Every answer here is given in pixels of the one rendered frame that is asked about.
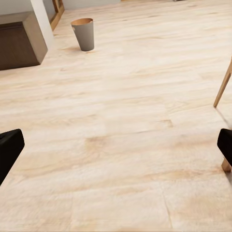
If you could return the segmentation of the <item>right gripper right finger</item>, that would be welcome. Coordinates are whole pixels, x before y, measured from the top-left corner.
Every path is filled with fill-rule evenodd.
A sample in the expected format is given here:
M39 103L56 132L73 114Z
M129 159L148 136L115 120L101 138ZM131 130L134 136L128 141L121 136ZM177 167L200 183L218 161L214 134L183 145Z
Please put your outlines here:
M232 165L232 130L225 128L221 129L218 136L217 145L228 163Z

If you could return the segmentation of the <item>trash can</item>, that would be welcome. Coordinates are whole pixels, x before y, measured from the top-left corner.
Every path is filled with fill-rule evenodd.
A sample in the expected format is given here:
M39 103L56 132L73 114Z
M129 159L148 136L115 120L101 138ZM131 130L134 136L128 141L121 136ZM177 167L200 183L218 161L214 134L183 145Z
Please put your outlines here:
M76 19L71 22L78 45L82 51L94 48L93 19L90 17Z

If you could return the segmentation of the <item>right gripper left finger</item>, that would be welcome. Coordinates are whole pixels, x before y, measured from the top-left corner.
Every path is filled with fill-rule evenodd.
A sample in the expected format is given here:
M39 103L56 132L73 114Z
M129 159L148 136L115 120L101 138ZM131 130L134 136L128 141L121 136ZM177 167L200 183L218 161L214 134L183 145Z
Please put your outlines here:
M0 134L0 186L25 146L21 129Z

